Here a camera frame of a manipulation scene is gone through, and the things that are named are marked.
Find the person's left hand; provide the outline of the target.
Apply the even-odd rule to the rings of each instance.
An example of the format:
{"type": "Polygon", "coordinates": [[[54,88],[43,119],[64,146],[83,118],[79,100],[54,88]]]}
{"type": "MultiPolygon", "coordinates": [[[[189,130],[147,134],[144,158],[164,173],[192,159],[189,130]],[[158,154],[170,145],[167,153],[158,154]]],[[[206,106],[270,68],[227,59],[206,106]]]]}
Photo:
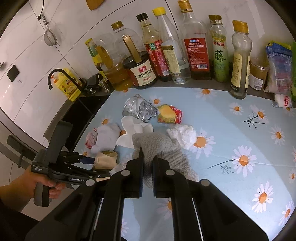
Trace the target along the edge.
{"type": "Polygon", "coordinates": [[[27,168],[20,177],[9,185],[1,186],[1,201],[5,206],[21,212],[34,197],[38,183],[50,188],[48,196],[51,199],[57,199],[66,187],[65,183],[56,183],[47,176],[33,173],[30,168],[27,168]]]}

